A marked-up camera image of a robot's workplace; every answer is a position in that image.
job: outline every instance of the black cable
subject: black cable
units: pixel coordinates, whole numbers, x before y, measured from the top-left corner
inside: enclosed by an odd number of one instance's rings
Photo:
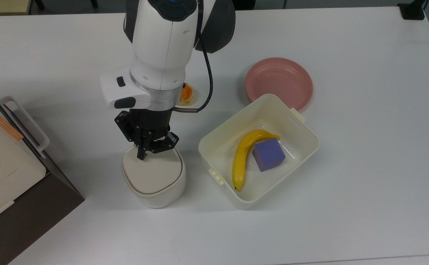
[[[211,96],[213,95],[213,74],[211,74],[211,66],[210,66],[210,62],[208,60],[208,54],[206,53],[205,44],[203,43],[203,40],[201,39],[200,29],[197,29],[196,33],[198,35],[198,41],[201,44],[201,49],[203,50],[203,55],[205,56],[206,68],[208,70],[208,76],[210,79],[210,92],[209,92],[208,97],[206,98],[205,102],[203,103],[203,105],[201,105],[201,107],[199,107],[198,109],[186,109],[183,107],[174,107],[174,111],[176,111],[176,112],[198,113],[208,105],[208,102],[210,102]]]

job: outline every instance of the container handle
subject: container handle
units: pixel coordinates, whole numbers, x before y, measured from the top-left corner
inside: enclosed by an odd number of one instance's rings
[[[221,176],[220,173],[218,173],[216,169],[212,168],[208,171],[211,174],[211,176],[213,176],[213,178],[218,182],[218,184],[223,185],[225,183],[223,177]]]
[[[306,119],[294,108],[292,107],[290,111],[303,123]]]
[[[28,112],[26,112],[26,110],[20,105],[18,104],[18,102],[11,96],[6,96],[1,98],[0,100],[0,104],[2,106],[5,106],[5,104],[7,104],[8,102],[13,102],[16,104],[16,106],[18,107],[18,109],[20,109],[20,111],[24,114],[24,116],[29,120],[29,122],[33,125],[33,127],[35,127],[36,131],[38,131],[38,133],[41,135],[41,138],[43,140],[43,142],[41,144],[39,144],[38,146],[35,145],[35,143],[33,141],[30,141],[31,145],[33,145],[33,147],[36,149],[36,151],[38,151],[38,153],[41,155],[41,157],[44,158],[44,155],[41,153],[46,147],[48,147],[49,145],[49,138],[48,136],[46,136],[46,134],[43,132],[43,130],[38,126],[38,124],[36,124],[36,122],[31,118],[30,114],[28,114]]]

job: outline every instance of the chair leg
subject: chair leg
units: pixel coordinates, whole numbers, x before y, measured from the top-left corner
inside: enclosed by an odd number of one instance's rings
[[[43,1],[41,1],[41,0],[35,0],[35,3],[38,6],[39,10],[44,10],[45,5],[43,4]]]

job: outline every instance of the container lid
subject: container lid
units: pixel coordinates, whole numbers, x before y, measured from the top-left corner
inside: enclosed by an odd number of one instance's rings
[[[182,173],[182,163],[176,150],[148,154],[137,158],[138,149],[131,147],[123,157],[123,174],[139,193],[158,193],[176,182]]]
[[[245,76],[245,91],[250,101],[265,94],[280,98],[288,108],[300,110],[312,97],[312,80],[301,65],[285,58],[257,62]]]

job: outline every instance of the banana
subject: banana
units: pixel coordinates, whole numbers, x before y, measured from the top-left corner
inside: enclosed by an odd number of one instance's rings
[[[277,138],[277,140],[280,140],[280,136],[278,135],[271,134],[262,129],[257,129],[246,134],[240,141],[233,161],[233,184],[236,191],[241,191],[244,184],[245,162],[251,147],[257,141],[263,141],[270,138]]]

